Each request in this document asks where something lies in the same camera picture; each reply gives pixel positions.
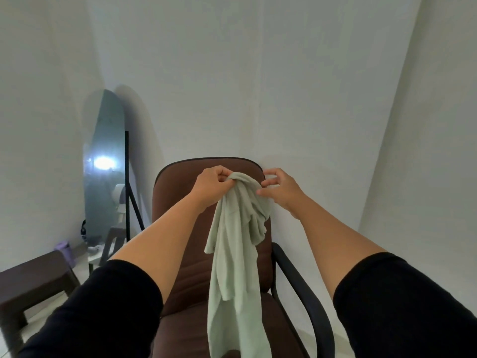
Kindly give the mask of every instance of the chair seat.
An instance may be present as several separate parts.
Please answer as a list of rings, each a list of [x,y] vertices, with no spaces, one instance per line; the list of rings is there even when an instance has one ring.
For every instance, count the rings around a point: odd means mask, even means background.
[[[262,322],[270,341],[273,358],[302,358],[295,336],[270,294],[262,293]],[[207,342],[207,302],[161,319],[154,340],[153,358],[210,358]],[[223,358],[239,358],[230,351]]]

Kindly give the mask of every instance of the chair backrest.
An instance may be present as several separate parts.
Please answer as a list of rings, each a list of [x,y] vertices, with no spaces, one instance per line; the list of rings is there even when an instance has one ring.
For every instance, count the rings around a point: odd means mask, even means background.
[[[156,178],[153,191],[152,221],[157,220],[185,197],[192,190],[197,176],[205,168],[213,166],[224,166],[234,172],[248,174],[259,182],[265,178],[259,165],[243,158],[197,158],[172,163],[163,168]],[[216,205],[207,208],[199,215],[194,225],[176,282],[164,305],[163,316],[207,301],[213,255],[204,253],[204,248],[215,207]],[[267,228],[265,240],[257,246],[259,253],[257,266],[260,289],[263,292],[270,289],[273,280],[270,219],[265,223],[265,227]]]

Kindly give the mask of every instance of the black metal stand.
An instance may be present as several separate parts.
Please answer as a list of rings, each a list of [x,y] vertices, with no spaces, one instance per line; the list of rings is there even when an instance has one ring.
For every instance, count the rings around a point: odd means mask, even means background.
[[[124,171],[126,174],[126,241],[131,240],[131,219],[129,216],[129,198],[131,198],[131,203],[133,204],[134,212],[139,222],[141,231],[144,230],[144,222],[139,212],[139,207],[137,206],[136,199],[134,198],[133,190],[129,184],[129,132],[124,132],[124,146],[125,146],[125,165]]]

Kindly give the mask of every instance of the upholstered cushion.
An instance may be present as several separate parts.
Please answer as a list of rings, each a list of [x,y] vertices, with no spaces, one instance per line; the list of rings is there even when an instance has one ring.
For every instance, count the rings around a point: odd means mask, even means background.
[[[165,167],[156,179],[152,220],[157,220],[186,196],[204,168],[217,165],[234,172],[248,174],[259,182],[264,180],[261,168],[254,162],[242,158],[200,158],[173,163]],[[215,205],[210,206],[200,214],[194,225],[176,282],[164,305],[163,316],[180,312],[199,303],[205,303],[206,307],[213,255],[204,253],[204,248],[214,212]],[[267,228],[265,240],[257,246],[260,289],[263,292],[270,289],[273,280],[270,220],[265,223],[265,227]]]
[[[302,358],[277,302],[262,293],[262,322],[271,346],[273,358]],[[154,340],[152,358],[210,358],[207,343],[207,302],[181,312],[164,316]],[[239,358],[240,353],[230,351],[224,358]]]

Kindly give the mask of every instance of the hand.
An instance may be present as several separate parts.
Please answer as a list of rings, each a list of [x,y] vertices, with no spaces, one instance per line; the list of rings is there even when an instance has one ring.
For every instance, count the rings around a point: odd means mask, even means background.
[[[273,198],[273,200],[288,210],[293,217],[297,217],[297,207],[306,198],[298,183],[292,176],[286,174],[281,168],[270,168],[263,171],[264,175],[275,175],[277,177],[266,179],[261,183],[262,189],[257,190],[257,195],[262,197]],[[278,187],[269,187],[271,185],[279,185]]]
[[[226,180],[230,174],[232,171],[222,166],[206,168],[199,174],[190,195],[197,199],[201,212],[218,202],[235,185],[234,180]]]

